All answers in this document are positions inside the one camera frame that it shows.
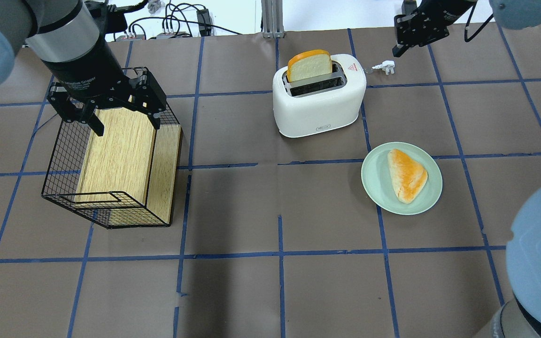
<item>wooden board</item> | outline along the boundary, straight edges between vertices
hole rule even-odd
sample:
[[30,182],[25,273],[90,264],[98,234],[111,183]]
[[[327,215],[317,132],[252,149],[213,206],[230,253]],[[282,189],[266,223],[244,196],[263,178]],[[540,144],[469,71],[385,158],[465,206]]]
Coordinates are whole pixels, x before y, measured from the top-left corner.
[[[124,191],[144,204],[156,130],[145,114],[124,108],[97,111],[97,117],[105,129],[102,137],[91,132],[77,193]],[[75,202],[112,200],[109,194],[75,196]]]
[[166,223],[170,223],[180,140],[180,124],[162,125],[156,133],[146,207]]

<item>metal post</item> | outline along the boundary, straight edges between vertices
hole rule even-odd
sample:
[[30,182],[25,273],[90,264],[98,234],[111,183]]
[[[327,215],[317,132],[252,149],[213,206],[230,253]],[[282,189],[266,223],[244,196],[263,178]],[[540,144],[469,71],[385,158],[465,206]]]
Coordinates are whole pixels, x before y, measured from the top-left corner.
[[283,0],[262,0],[262,36],[284,37]]

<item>metal mesh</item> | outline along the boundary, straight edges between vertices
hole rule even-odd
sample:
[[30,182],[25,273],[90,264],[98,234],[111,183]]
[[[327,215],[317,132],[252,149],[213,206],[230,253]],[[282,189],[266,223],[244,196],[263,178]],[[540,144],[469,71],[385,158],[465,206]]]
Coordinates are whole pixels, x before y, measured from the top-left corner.
[[[160,124],[179,124],[168,104],[166,111],[160,115]],[[170,226],[124,191],[77,194],[91,134],[91,129],[83,124],[60,124],[41,196],[107,229]],[[101,199],[77,202],[78,195],[101,195]]]

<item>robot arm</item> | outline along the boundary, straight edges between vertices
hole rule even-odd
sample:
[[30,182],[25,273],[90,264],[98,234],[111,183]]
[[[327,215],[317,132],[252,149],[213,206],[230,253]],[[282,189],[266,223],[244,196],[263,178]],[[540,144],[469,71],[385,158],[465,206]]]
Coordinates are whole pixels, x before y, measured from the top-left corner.
[[124,13],[143,8],[116,8],[82,0],[7,0],[0,12],[0,84],[13,57],[26,43],[55,75],[47,100],[65,122],[88,124],[103,135],[95,109],[125,107],[144,113],[155,128],[167,109],[166,95],[150,71],[141,67],[129,78],[112,55],[104,36],[126,29]]
[[[404,0],[403,14],[394,17],[397,43],[392,52],[400,57],[410,47],[423,47],[449,35],[455,23],[477,0]],[[541,24],[541,1],[489,0],[494,19],[504,28],[520,30]]]

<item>bread slice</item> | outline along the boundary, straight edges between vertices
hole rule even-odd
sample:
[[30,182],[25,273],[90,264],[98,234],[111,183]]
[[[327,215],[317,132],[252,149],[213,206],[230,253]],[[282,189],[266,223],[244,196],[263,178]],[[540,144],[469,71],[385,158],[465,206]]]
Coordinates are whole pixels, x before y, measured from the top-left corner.
[[289,82],[317,77],[331,73],[331,55],[328,51],[314,49],[294,56],[287,63],[287,80]]
[[409,204],[425,186],[427,170],[399,149],[390,150],[387,157],[395,195],[402,203]]

